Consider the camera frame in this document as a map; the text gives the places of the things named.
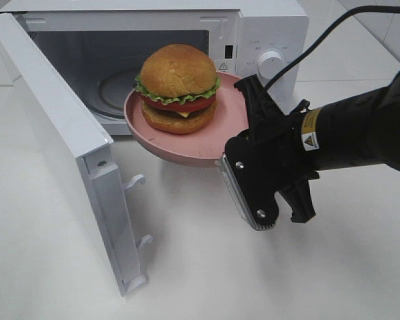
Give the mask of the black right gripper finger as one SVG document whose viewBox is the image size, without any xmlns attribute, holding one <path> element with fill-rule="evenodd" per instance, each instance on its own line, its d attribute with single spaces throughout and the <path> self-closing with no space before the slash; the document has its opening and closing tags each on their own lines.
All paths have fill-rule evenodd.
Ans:
<svg viewBox="0 0 400 320">
<path fill-rule="evenodd" d="M 289 126 L 284 113 L 266 93 L 261 96 L 263 86 L 256 75 L 236 82 L 234 88 L 243 94 L 248 128 L 238 137 L 244 140 L 286 140 Z"/>
<path fill-rule="evenodd" d="M 221 174 L 242 219 L 256 231 L 272 229 L 279 216 L 275 190 L 266 182 L 252 144 L 230 138 L 221 157 Z"/>
</svg>

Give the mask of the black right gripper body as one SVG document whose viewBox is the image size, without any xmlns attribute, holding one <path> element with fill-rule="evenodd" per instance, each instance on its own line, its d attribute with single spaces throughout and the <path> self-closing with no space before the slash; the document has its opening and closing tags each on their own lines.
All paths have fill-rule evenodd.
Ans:
<svg viewBox="0 0 400 320">
<path fill-rule="evenodd" d="M 315 216 L 309 181 L 319 174 L 301 159 L 301 148 L 296 142 L 297 129 L 309 102 L 301 102 L 284 115 L 277 104 L 262 103 L 251 112 L 248 140 L 259 161 L 259 178 L 265 198 L 272 204 L 272 222 L 276 222 L 279 208 L 275 193 L 282 195 L 292 208 L 291 221 L 306 223 Z"/>
</svg>

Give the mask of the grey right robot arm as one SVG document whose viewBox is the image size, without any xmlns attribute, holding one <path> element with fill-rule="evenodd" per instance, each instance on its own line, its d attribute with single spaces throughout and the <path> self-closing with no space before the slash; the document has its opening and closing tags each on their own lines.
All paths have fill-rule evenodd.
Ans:
<svg viewBox="0 0 400 320">
<path fill-rule="evenodd" d="M 302 100 L 284 114 L 262 95 L 256 76 L 235 84 L 248 128 L 230 138 L 220 170 L 242 218 L 257 231 L 274 227 L 275 194 L 294 223 L 315 216 L 309 182 L 319 172 L 384 163 L 400 171 L 400 72 L 385 87 L 311 109 Z"/>
</svg>

